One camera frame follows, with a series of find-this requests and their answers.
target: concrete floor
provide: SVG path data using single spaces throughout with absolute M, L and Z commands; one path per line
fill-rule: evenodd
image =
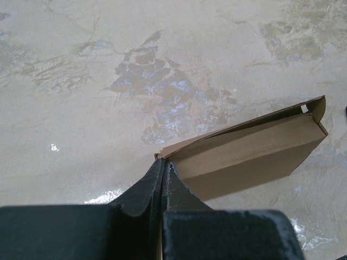
M 154 152 L 326 95 L 330 135 L 288 178 L 211 200 L 347 254 L 345 0 L 0 0 L 0 205 L 103 203 Z

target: cardboard flap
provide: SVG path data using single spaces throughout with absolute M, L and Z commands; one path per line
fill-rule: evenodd
M 182 141 L 182 142 L 179 142 L 177 144 L 165 147 L 162 149 L 162 151 L 159 154 L 155 154 L 155 157 L 156 158 L 167 158 L 170 155 L 172 155 L 173 153 L 178 152 L 179 150 L 181 150 L 185 147 L 188 147 L 189 145 L 191 145 L 191 144 L 193 144 L 199 140 L 215 137 L 215 136 L 221 135 L 221 134 L 231 133 L 234 131 L 239 131 L 239 130 L 246 129 L 249 127 L 262 125 L 262 124 L 265 124 L 265 123 L 268 123 L 271 121 L 275 121 L 275 120 L 279 120 L 279 119 L 286 118 L 289 116 L 300 114 L 303 112 L 301 109 L 301 106 L 304 106 L 304 105 L 306 105 L 308 111 L 312 114 L 314 121 L 318 124 L 320 122 L 320 120 L 322 119 L 324 112 L 325 112 L 325 96 L 320 96 L 320 97 L 317 97 L 315 99 L 310 99 L 308 101 L 296 104 L 296 105 L 291 106 L 291 107 L 281 109 L 279 111 L 261 116 L 261 117 L 256 118 L 256 119 L 249 120 L 247 122 L 241 123 L 241 124 L 236 125 L 236 126 L 231 126 L 231 127 L 229 126 L 229 127 L 219 129 L 219 130 L 211 132 L 211 133 L 200 135 L 200 136 L 188 139 L 186 141 Z

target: stained floor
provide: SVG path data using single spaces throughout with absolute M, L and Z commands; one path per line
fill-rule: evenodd
M 0 205 L 107 202 L 164 146 L 325 94 L 290 177 L 208 204 L 347 254 L 346 44 L 345 0 L 0 0 Z

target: cardboard box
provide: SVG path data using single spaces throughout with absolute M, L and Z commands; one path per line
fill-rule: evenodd
M 304 113 L 302 106 L 307 107 Z M 181 180 L 202 200 L 290 175 L 328 135 L 325 96 L 165 147 Z

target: box top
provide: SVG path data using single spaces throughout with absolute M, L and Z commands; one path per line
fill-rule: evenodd
M 324 115 L 324 112 L 325 112 L 325 106 L 326 106 L 325 96 L 316 97 L 314 99 L 310 99 L 308 101 L 305 101 L 305 102 L 296 104 L 294 106 L 290 106 L 290 107 L 281 109 L 279 111 L 261 116 L 259 118 L 249 120 L 247 122 L 244 122 L 244 123 L 241 123 L 241 124 L 238 124 L 235 126 L 229 126 L 229 127 L 223 128 L 223 129 L 219 129 L 219 130 L 216 130 L 214 132 L 207 133 L 204 135 L 199 135 L 197 137 L 188 139 L 186 141 L 182 141 L 182 142 L 179 142 L 177 144 L 165 147 L 165 148 L 163 148 L 163 150 L 160 153 L 155 154 L 155 158 L 156 159 L 157 158 L 167 158 L 170 155 L 180 151 L 181 149 L 183 149 L 183 148 L 185 148 L 185 147 L 187 147 L 187 146 L 189 146 L 189 145 L 191 145 L 191 144 L 193 144 L 199 140 L 204 140 L 204 139 L 215 137 L 215 136 L 218 136 L 221 134 L 231 133 L 231 132 L 239 131 L 242 129 L 254 127 L 257 125 L 262 125 L 262 124 L 265 124 L 265 123 L 268 123 L 271 121 L 286 118 L 289 116 L 301 114 L 301 113 L 303 113 L 303 110 L 301 108 L 302 106 L 306 106 L 306 108 L 308 110 L 307 113 L 310 113 L 312 115 L 313 120 L 317 124 L 319 124 L 323 115 Z M 321 129 L 325 134 L 327 134 L 326 130 L 322 126 L 321 126 Z

